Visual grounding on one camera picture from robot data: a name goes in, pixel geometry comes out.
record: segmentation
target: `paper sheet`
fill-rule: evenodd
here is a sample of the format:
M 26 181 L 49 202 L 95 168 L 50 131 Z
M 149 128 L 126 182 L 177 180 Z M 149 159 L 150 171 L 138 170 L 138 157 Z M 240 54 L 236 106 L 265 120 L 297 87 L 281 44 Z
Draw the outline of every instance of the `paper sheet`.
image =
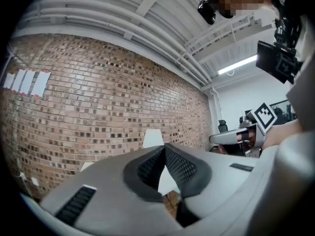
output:
M 21 85 L 20 93 L 22 95 L 28 94 L 32 85 L 35 71 L 28 70 Z
M 15 81 L 14 81 L 13 87 L 11 89 L 12 91 L 14 91 L 14 92 L 19 91 L 20 85 L 21 85 L 21 82 L 24 78 L 25 73 L 26 73 L 26 70 L 22 70 L 22 69 L 19 70 L 18 75 L 15 77 Z
M 5 89 L 10 89 L 11 88 L 12 82 L 14 80 L 14 77 L 15 77 L 15 74 L 7 73 L 6 79 L 5 79 L 5 82 L 4 82 L 4 85 L 3 85 L 3 87 Z
M 35 82 L 34 88 L 31 92 L 31 95 L 34 95 L 35 97 L 43 97 L 45 87 L 46 87 L 50 74 L 51 73 L 47 71 L 39 73 L 38 78 Z

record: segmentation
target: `black chair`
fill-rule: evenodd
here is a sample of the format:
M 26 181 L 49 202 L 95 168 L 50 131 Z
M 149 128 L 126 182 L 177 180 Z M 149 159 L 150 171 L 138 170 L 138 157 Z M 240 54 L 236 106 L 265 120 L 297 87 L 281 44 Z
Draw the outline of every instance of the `black chair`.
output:
M 225 120 L 219 120 L 218 128 L 219 128 L 220 133 L 228 131 L 226 121 Z

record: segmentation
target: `brick wall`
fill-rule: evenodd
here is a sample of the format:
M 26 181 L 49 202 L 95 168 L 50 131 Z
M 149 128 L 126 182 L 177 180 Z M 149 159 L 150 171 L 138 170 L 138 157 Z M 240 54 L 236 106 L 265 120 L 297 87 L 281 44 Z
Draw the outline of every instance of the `brick wall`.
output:
M 141 148 L 148 128 L 160 129 L 165 142 L 209 148 L 207 97 L 154 62 L 71 35 L 26 36 L 12 46 L 19 59 L 8 72 L 23 67 L 51 72 L 40 99 L 0 92 L 5 158 L 15 176 L 26 174 L 36 198 L 79 172 L 84 162 Z

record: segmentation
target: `white wall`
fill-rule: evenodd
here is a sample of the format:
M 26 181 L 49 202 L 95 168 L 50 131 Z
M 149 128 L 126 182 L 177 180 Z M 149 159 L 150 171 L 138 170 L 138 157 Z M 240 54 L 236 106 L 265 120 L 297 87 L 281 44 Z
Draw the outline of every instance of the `white wall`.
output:
M 270 105 L 286 100 L 290 84 L 282 84 L 267 73 L 218 88 L 221 117 L 228 130 L 239 127 L 239 117 L 265 102 Z
M 218 129 L 218 121 L 220 117 L 218 117 L 218 111 L 219 109 L 217 108 L 216 100 L 212 94 L 210 94 L 209 91 L 207 91 L 208 95 L 208 100 L 209 100 L 209 108 L 210 108 L 210 113 L 211 113 L 211 121 L 212 121 L 212 133 L 213 134 L 218 134 L 219 129 Z

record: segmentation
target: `camera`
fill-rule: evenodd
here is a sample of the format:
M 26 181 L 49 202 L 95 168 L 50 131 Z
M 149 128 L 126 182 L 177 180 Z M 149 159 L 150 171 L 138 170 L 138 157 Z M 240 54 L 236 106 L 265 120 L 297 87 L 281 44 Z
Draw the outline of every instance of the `camera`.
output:
M 213 25 L 215 23 L 216 11 L 219 11 L 219 13 L 225 18 L 233 17 L 233 13 L 230 10 L 219 8 L 219 0 L 200 1 L 198 12 L 208 24 Z

